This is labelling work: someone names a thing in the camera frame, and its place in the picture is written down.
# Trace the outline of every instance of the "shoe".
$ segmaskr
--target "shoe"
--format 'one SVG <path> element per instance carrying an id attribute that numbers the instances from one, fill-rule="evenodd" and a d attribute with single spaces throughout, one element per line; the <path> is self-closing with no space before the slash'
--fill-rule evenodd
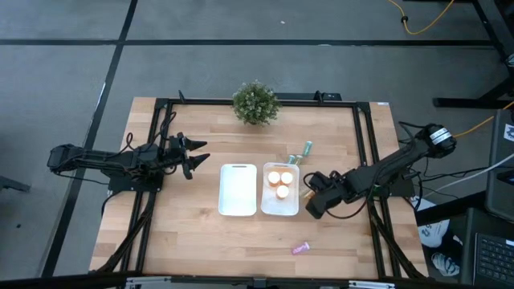
<path id="1" fill-rule="evenodd" d="M 460 267 L 451 258 L 441 253 L 432 255 L 432 263 L 445 277 L 455 276 L 460 272 Z"/>

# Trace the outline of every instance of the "white plate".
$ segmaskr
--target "white plate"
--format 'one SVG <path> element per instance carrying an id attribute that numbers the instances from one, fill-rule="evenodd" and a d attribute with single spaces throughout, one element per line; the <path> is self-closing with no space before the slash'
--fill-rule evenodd
<path id="1" fill-rule="evenodd" d="M 225 216 L 251 216 L 257 211 L 257 167 L 226 164 L 219 178 L 218 211 Z"/>

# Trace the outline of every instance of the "wooden tabletop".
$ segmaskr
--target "wooden tabletop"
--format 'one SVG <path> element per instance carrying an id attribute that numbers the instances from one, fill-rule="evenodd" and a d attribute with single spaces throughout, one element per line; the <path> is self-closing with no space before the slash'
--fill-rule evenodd
<path id="1" fill-rule="evenodd" d="M 154 98 L 135 98 L 125 135 L 133 145 L 146 142 Z M 380 158 L 398 149 L 388 104 L 371 103 Z M 313 141 L 300 174 L 313 171 L 344 173 L 359 164 L 353 114 L 350 108 L 281 108 L 270 126 L 243 125 L 230 106 L 174 105 L 176 118 L 169 133 L 206 140 L 191 155 L 210 157 L 187 181 L 182 170 L 166 176 L 156 207 L 147 247 L 144 273 L 158 275 L 225 275 L 308 278 L 377 278 L 367 210 L 338 220 L 325 214 L 316 220 L 304 209 L 294 217 L 266 215 L 260 210 L 263 166 L 285 162 Z M 366 155 L 371 161 L 364 116 L 361 116 Z M 250 163 L 258 168 L 257 213 L 227 217 L 218 212 L 219 172 L 223 164 Z M 127 234 L 135 193 L 113 197 L 105 207 L 91 269 L 103 265 Z M 337 215 L 353 213 L 362 200 L 332 209 Z M 394 236 L 409 260 L 426 275 L 426 264 L 412 208 L 401 198 L 389 199 Z M 130 268 L 138 249 L 133 247 Z M 291 248 L 308 242 L 311 250 L 292 255 Z M 391 275 L 387 246 L 382 242 L 386 271 Z"/>

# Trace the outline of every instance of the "pink object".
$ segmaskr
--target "pink object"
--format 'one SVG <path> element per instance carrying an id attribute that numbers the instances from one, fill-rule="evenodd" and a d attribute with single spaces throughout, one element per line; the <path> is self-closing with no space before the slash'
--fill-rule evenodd
<path id="1" fill-rule="evenodd" d="M 292 254 L 299 254 L 299 253 L 305 252 L 306 250 L 309 250 L 309 249 L 311 249 L 311 247 L 307 244 L 307 242 L 304 242 L 300 246 L 298 246 L 298 247 L 294 248 L 293 250 L 291 250 L 291 253 Z"/>

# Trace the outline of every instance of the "keyboard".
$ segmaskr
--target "keyboard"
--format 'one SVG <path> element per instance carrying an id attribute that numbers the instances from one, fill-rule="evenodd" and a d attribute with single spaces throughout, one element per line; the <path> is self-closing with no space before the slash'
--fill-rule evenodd
<path id="1" fill-rule="evenodd" d="M 501 283 L 514 287 L 514 241 L 477 234 L 474 284 Z"/>

